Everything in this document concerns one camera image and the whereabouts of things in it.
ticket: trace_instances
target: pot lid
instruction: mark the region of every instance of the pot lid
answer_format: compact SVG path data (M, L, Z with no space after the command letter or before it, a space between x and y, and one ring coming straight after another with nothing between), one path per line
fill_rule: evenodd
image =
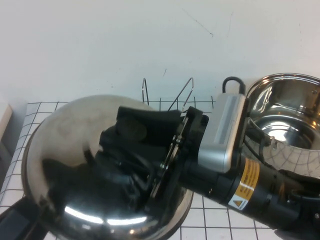
M92 171L84 148L96 155L101 134L116 124L120 106L152 110L121 96L84 97L47 117L26 146L25 193L41 207L43 224L62 240L167 239L189 211L193 194L180 186L163 214L133 210L117 181Z

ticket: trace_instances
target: warning triangle symbol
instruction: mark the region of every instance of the warning triangle symbol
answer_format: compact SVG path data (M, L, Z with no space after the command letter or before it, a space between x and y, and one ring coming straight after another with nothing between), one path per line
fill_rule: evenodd
M240 200L233 200L234 204L237 205L238 207L240 207L240 205L242 204L243 201Z

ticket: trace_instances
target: black handle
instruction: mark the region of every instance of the black handle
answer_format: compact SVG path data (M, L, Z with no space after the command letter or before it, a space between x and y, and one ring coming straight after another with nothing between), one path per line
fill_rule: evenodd
M43 240L48 231L38 223L39 207L26 196L0 215L0 237L5 240Z

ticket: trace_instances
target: yellow warning label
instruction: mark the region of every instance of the yellow warning label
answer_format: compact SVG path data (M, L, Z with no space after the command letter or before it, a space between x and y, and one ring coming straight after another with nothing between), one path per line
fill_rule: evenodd
M246 158L242 178L234 194L249 201L256 188L259 173L259 163L257 161Z
M237 205L238 207L240 207L240 205L243 203L243 201L239 201L239 200L238 200L238 201L234 200L233 202L234 202L234 204Z

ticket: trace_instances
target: white wall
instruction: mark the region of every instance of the white wall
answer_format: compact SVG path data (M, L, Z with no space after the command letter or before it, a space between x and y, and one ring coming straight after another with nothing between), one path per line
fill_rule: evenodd
M319 9L318 0L1 0L0 93L20 118L26 102L140 99L143 77L154 99L189 77L196 96L216 95L231 75L320 77Z

